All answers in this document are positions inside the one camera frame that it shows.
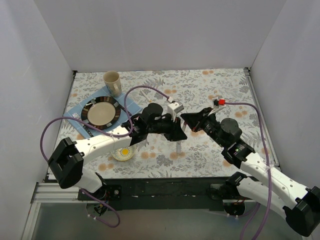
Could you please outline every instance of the ceramic plate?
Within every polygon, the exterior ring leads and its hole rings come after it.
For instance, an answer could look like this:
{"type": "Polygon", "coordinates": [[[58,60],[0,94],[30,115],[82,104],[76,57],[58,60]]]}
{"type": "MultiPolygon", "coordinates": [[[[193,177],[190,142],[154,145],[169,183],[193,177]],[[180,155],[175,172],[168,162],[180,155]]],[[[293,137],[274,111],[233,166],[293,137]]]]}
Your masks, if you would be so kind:
{"type": "Polygon", "coordinates": [[[82,109],[81,119],[97,129],[111,127],[120,117],[121,109],[111,96],[99,96],[90,100],[82,109]]]}

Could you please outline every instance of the white enclosure wall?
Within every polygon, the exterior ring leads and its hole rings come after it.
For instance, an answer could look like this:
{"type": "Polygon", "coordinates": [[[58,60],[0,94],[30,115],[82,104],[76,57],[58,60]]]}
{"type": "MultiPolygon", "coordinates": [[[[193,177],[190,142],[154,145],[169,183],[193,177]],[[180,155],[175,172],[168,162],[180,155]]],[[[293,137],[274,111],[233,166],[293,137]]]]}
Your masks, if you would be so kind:
{"type": "MultiPolygon", "coordinates": [[[[72,71],[33,0],[2,0],[0,32],[0,239],[17,240],[48,167],[40,135],[62,115],[72,71]]],[[[47,154],[58,125],[47,132],[47,154]]]]}
{"type": "Polygon", "coordinates": [[[286,1],[252,66],[281,169],[310,187],[320,185],[319,9],[318,0],[286,1]]]}
{"type": "Polygon", "coordinates": [[[34,0],[72,70],[243,68],[286,0],[34,0]]]}

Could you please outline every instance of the ceramic mug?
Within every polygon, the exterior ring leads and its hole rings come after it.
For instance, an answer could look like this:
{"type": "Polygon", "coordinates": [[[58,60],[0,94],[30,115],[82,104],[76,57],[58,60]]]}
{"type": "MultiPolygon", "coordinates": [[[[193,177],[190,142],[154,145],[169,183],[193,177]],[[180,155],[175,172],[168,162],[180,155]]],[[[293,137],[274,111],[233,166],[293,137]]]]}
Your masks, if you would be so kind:
{"type": "Polygon", "coordinates": [[[103,75],[103,81],[112,97],[119,97],[122,93],[120,75],[117,71],[107,71],[103,75]]]}

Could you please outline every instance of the floral tablecloth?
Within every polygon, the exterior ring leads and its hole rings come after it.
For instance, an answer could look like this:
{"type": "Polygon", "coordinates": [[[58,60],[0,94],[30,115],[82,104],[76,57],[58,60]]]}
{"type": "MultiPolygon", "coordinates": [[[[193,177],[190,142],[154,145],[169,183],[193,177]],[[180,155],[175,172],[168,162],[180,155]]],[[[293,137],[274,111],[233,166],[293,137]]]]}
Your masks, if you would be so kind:
{"type": "MultiPolygon", "coordinates": [[[[67,102],[66,111],[104,86],[103,72],[77,73],[67,102]]],[[[254,104],[243,69],[205,69],[168,71],[127,71],[119,72],[122,90],[126,92],[137,85],[155,87],[184,105],[184,113],[199,112],[212,106],[212,99],[222,96],[228,102],[247,102],[254,104]]],[[[168,102],[157,92],[145,89],[148,97],[160,104],[164,113],[168,102]]],[[[148,105],[139,90],[130,97],[141,107],[148,105]]],[[[217,113],[217,120],[234,118],[243,131],[242,138],[265,156],[258,117],[249,106],[227,106],[217,113]]],[[[222,149],[203,131],[191,132],[186,128],[188,139],[182,142],[182,153],[177,154],[176,144],[165,137],[149,134],[147,140],[136,145],[133,158],[117,161],[110,153],[97,157],[84,168],[99,173],[103,178],[191,178],[228,177],[236,167],[230,165],[221,155],[222,149]]],[[[80,140],[83,137],[71,124],[61,125],[56,144],[70,137],[80,140]]],[[[270,160],[274,159],[271,151],[270,160]]],[[[49,171],[49,179],[55,179],[49,171]]]]}

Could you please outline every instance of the red connector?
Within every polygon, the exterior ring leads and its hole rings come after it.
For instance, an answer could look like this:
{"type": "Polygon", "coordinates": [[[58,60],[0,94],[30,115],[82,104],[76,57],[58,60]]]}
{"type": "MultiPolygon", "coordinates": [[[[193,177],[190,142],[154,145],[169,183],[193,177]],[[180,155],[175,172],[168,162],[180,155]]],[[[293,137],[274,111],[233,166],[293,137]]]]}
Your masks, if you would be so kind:
{"type": "Polygon", "coordinates": [[[225,105],[226,100],[224,100],[223,98],[219,99],[219,105],[225,105]]]}

